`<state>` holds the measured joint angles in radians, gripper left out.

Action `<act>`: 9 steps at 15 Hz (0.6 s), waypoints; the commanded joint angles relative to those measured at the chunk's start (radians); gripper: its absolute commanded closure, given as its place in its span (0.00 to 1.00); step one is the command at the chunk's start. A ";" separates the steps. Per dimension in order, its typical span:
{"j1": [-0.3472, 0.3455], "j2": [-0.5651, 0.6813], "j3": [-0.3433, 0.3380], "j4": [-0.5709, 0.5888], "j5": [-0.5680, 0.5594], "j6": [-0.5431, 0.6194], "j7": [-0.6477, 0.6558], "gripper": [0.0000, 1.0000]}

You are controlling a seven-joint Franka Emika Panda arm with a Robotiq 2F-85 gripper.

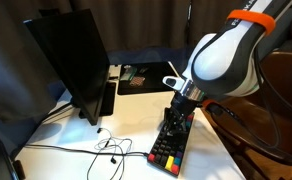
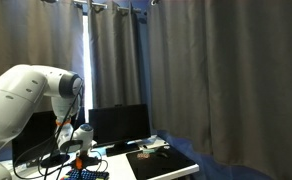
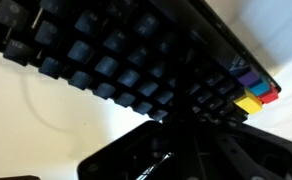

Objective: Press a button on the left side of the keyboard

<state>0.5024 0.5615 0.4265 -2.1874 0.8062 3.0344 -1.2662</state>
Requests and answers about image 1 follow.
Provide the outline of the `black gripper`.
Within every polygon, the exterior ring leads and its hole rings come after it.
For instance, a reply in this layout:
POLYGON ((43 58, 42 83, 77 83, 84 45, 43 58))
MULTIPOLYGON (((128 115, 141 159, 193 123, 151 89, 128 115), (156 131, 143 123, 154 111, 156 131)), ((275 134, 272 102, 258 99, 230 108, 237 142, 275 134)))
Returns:
POLYGON ((171 106, 164 110, 164 129, 166 131, 185 131, 187 117, 200 106, 199 101, 190 100, 176 92, 171 106))

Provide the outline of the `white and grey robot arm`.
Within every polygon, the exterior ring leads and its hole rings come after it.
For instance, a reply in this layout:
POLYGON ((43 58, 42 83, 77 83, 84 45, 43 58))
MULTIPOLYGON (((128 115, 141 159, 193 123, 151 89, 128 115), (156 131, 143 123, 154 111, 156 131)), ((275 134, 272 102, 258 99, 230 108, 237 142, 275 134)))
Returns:
POLYGON ((218 32, 205 35, 181 76, 163 78, 175 90, 165 110, 165 130, 184 132, 187 117, 207 94, 242 97, 258 90, 253 51, 291 6, 292 0, 245 0, 229 13, 218 32))

